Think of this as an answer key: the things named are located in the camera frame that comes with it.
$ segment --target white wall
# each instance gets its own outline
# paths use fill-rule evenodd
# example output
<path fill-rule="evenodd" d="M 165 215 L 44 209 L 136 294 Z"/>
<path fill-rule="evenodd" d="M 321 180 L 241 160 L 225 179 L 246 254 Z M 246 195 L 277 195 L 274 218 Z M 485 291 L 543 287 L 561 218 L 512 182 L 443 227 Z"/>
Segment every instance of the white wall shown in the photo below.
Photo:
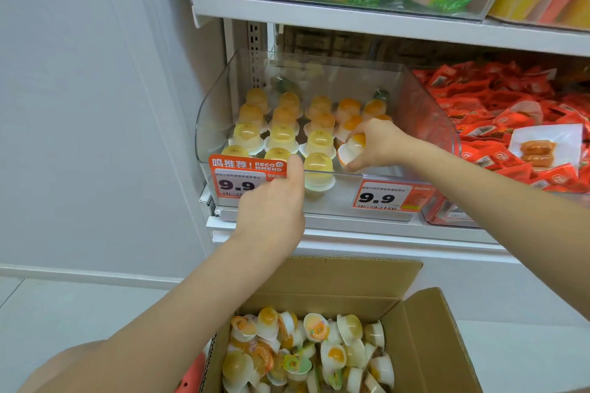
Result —
<path fill-rule="evenodd" d="M 192 129 L 224 54 L 186 15 L 0 0 L 0 264 L 179 277 L 205 257 Z"/>

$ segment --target floor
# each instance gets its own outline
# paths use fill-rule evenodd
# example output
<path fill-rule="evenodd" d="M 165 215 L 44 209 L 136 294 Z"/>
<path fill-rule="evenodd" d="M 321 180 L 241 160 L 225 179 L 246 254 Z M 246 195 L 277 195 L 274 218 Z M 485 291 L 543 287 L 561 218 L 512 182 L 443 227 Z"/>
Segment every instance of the floor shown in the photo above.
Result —
<path fill-rule="evenodd" d="M 166 291 L 0 277 L 0 379 L 14 393 L 57 352 L 109 337 Z M 458 321 L 484 393 L 590 385 L 590 328 Z"/>

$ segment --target open cardboard box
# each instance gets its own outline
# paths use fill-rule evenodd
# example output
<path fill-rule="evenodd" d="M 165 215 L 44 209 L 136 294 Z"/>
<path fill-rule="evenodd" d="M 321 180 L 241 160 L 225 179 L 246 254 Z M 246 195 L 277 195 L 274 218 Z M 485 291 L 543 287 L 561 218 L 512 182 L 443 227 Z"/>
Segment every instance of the open cardboard box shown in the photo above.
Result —
<path fill-rule="evenodd" d="M 309 312 L 335 319 L 378 319 L 395 371 L 395 393 L 481 393 L 482 388 L 442 291 L 433 287 L 402 300 L 422 268 L 419 261 L 289 257 L 238 315 L 266 306 L 302 319 Z M 230 322 L 212 340 L 199 393 L 221 393 L 221 366 Z"/>

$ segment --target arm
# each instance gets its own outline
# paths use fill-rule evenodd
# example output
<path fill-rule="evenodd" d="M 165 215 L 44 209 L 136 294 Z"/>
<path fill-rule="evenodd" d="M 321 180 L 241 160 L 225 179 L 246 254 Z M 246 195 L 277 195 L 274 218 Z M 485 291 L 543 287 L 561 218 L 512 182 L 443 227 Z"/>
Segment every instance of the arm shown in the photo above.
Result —
<path fill-rule="evenodd" d="M 571 307 L 590 320 L 590 211 L 371 120 L 366 149 L 348 165 L 404 165 L 431 182 Z"/>
<path fill-rule="evenodd" d="M 240 200 L 235 232 L 209 259 L 37 393 L 172 392 L 217 329 L 297 247 L 303 163 Z"/>

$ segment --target hand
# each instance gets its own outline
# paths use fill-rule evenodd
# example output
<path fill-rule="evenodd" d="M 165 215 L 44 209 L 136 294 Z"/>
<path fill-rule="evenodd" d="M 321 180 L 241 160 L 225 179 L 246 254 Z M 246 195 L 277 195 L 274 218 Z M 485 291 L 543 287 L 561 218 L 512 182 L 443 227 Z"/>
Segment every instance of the hand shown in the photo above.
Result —
<path fill-rule="evenodd" d="M 287 178 L 276 178 L 242 196 L 232 238 L 263 252 L 262 259 L 276 255 L 282 261 L 291 255 L 303 236 L 304 196 L 303 161 L 298 155 L 291 155 Z"/>
<path fill-rule="evenodd" d="M 346 169 L 353 173 L 370 166 L 405 165 L 409 162 L 412 149 L 421 141 L 409 136 L 391 121 L 373 118 L 361 123 L 349 137 L 365 134 L 366 147 Z"/>

